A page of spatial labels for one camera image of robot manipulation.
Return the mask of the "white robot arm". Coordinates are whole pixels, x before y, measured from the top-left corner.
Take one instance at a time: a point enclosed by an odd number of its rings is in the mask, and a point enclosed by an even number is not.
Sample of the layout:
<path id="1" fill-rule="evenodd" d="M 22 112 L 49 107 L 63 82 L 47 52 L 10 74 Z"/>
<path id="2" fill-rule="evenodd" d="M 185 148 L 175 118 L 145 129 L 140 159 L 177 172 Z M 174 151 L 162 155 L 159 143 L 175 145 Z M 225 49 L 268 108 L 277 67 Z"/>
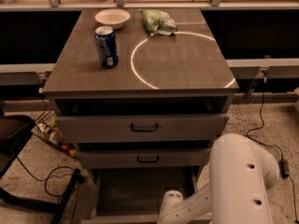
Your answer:
<path id="1" fill-rule="evenodd" d="M 157 224 L 190 224 L 207 213 L 209 224 L 273 224 L 266 191 L 278 176 L 271 153 L 243 135 L 227 133 L 211 148 L 209 182 L 187 199 L 166 192 Z"/>

